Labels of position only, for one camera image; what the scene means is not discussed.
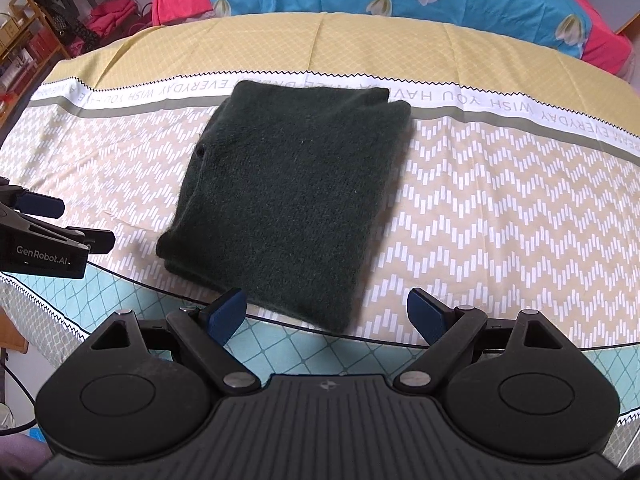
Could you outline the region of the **dark green knit sweater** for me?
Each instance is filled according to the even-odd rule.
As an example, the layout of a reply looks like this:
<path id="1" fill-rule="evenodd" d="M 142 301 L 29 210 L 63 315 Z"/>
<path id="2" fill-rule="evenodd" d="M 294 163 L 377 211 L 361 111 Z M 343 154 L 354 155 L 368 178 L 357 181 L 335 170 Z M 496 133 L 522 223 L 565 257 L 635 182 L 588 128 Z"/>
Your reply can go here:
<path id="1" fill-rule="evenodd" d="M 343 333 L 411 108 L 384 88 L 239 82 L 195 145 L 166 269 Z"/>

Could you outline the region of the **wooden shelf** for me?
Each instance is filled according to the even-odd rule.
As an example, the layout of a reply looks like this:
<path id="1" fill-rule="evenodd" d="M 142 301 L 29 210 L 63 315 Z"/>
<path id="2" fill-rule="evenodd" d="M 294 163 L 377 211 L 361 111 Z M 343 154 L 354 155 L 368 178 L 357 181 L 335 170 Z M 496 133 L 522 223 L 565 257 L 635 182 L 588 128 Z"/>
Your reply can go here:
<path id="1" fill-rule="evenodd" d="M 10 0 L 1 13 L 1 127 L 38 78 L 68 60 L 62 42 L 35 0 Z"/>

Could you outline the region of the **wooden headboard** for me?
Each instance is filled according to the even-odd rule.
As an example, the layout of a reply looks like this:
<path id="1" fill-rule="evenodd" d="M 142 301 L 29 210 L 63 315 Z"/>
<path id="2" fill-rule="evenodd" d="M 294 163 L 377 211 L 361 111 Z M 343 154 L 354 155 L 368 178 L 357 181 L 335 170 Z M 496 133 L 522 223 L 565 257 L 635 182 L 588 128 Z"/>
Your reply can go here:
<path id="1" fill-rule="evenodd" d="M 634 14 L 634 16 L 629 21 L 626 21 L 626 23 L 623 24 L 623 26 L 617 31 L 617 33 L 626 34 L 627 32 L 629 32 L 634 27 L 634 23 L 638 21 L 639 16 L 640 12 Z"/>

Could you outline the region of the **red bags on floor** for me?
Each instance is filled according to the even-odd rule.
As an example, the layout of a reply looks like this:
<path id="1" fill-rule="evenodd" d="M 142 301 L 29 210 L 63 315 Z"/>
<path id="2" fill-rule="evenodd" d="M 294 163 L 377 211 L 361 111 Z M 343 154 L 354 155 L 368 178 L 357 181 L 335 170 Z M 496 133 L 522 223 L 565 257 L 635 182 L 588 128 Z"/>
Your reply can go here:
<path id="1" fill-rule="evenodd" d="M 90 11 L 81 25 L 89 35 L 75 35 L 67 47 L 71 56 L 96 50 L 150 27 L 151 5 L 139 9 L 136 0 L 105 0 Z"/>

